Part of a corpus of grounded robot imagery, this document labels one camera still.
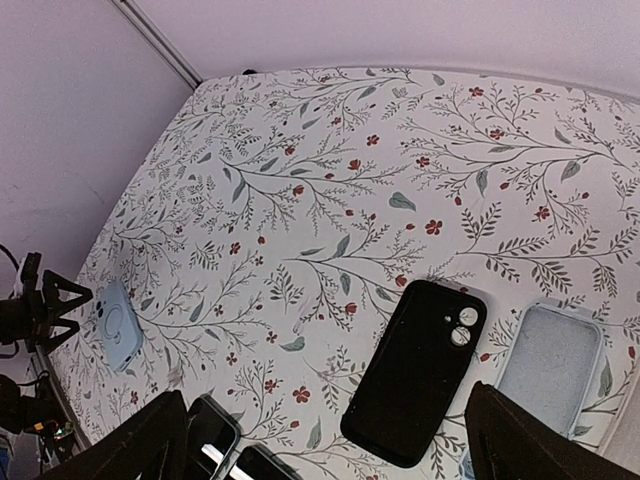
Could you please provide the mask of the bare phone dark screen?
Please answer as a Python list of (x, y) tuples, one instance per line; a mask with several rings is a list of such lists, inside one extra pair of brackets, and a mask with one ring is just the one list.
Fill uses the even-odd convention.
[(211, 396), (201, 395), (188, 410), (184, 479), (212, 479), (235, 449), (240, 429)]

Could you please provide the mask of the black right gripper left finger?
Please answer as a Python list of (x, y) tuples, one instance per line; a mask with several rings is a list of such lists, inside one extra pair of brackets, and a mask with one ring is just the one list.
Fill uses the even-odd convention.
[(188, 418), (182, 393), (163, 392), (89, 449), (41, 479), (181, 479)]

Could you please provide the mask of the light blue cased phone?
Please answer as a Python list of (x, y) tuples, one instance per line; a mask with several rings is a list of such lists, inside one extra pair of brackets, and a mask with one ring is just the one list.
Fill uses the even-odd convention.
[(124, 372), (142, 347), (143, 333), (121, 280), (103, 289), (95, 310), (107, 362), (114, 372)]

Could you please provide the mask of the light blue case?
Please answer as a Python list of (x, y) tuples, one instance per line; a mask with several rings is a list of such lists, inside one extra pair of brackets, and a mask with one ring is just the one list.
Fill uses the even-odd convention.
[(489, 333), (496, 348), (494, 387), (545, 426), (572, 439), (604, 346), (588, 311), (538, 300), (498, 319)]

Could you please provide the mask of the black phone case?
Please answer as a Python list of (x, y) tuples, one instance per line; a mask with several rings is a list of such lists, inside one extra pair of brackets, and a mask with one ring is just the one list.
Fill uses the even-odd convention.
[(350, 442), (417, 465), (453, 402), (487, 320), (469, 293), (415, 280), (404, 289), (340, 421)]

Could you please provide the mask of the phone with dark screen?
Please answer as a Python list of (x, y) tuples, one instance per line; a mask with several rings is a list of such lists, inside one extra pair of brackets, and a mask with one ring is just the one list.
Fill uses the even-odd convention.
[(273, 452), (257, 444), (245, 447), (238, 458), (218, 476), (224, 480), (300, 480), (294, 469)]

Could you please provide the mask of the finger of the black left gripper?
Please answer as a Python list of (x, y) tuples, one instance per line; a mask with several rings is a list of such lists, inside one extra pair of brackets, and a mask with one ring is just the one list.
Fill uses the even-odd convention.
[(48, 337), (42, 342), (43, 351), (51, 353), (79, 332), (79, 323), (66, 319), (65, 315), (91, 301), (93, 292), (51, 270), (45, 270), (42, 293), (46, 311), (46, 330), (49, 331), (53, 327), (65, 328), (64, 332)]

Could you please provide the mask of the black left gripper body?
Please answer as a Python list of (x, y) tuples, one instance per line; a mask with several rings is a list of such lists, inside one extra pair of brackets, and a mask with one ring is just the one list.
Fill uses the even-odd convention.
[(46, 350), (50, 347), (49, 330), (44, 288), (1, 301), (2, 346), (13, 345), (18, 350), (18, 342), (23, 340), (28, 350), (37, 345)]

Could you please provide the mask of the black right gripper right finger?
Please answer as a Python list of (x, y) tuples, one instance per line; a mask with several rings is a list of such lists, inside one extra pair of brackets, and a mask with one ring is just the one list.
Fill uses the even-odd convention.
[(639, 477), (553, 430), (493, 386), (476, 382), (465, 409), (476, 479), (628, 479)]

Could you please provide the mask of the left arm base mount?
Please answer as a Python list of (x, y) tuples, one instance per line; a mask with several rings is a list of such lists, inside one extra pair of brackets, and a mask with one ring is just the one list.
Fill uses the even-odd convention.
[(32, 381), (18, 383), (1, 375), (2, 469), (15, 471), (24, 462), (50, 464), (69, 460), (75, 445), (74, 427), (64, 416), (52, 390), (50, 372)]

